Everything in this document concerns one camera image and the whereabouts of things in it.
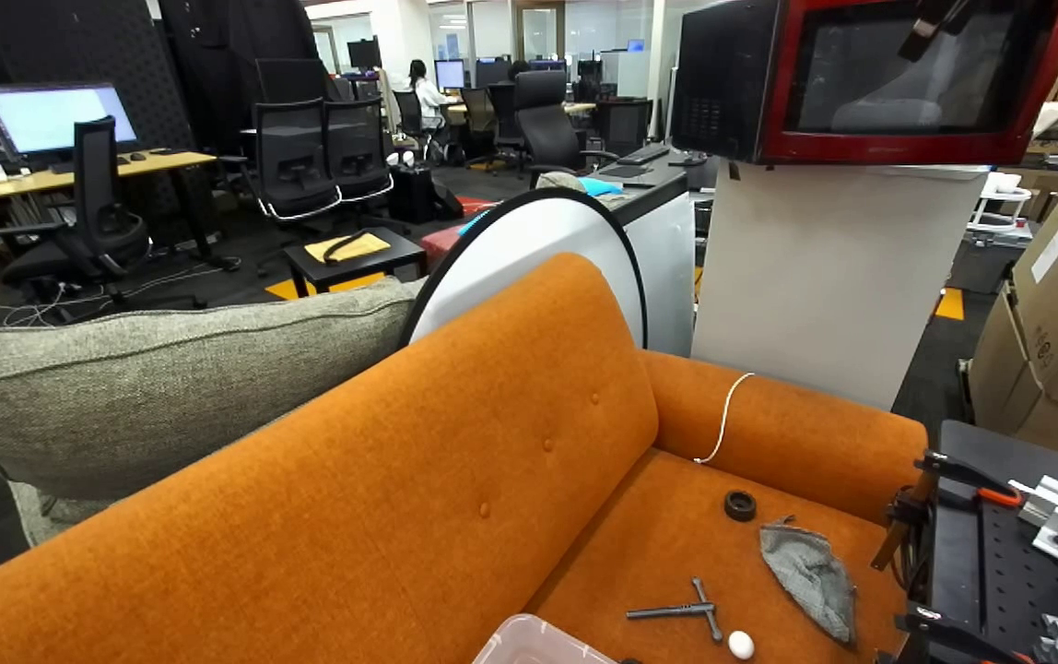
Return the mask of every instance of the gray pillow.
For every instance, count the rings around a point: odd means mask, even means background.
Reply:
[[[389,356],[416,288],[0,330],[0,470],[131,495]]]

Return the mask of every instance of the red frame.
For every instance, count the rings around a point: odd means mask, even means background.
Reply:
[[[785,0],[769,110],[764,126],[764,164],[1018,164],[1033,142],[1034,113],[1058,82],[1058,18],[1039,47],[1039,70],[998,132],[927,132],[927,136],[858,136],[858,132],[798,132],[785,128],[798,36],[810,11],[873,7],[884,0]]]

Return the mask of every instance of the white cable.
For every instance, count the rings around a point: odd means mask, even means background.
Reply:
[[[754,373],[739,373],[726,396],[723,396],[723,405],[719,405],[719,428],[716,428],[716,448],[707,449],[707,457],[691,457],[691,465],[710,465],[723,449],[723,434],[726,434],[726,418],[733,412],[733,396],[739,393],[744,380],[750,380]]]

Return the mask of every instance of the orange sofa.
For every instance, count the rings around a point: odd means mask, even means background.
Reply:
[[[255,434],[0,564],[0,661],[472,661],[511,611],[609,656],[873,661],[904,634],[869,567],[923,428],[778,380],[648,356],[597,270],[507,292]],[[749,491],[754,519],[723,516]],[[760,527],[791,516],[856,578],[856,646],[775,582]]]

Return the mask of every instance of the sofa armrest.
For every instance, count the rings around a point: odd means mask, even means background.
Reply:
[[[658,448],[707,457],[738,368],[643,351]],[[733,393],[710,470],[884,519],[899,491],[919,491],[927,434],[919,420],[856,405],[785,380],[750,378]]]

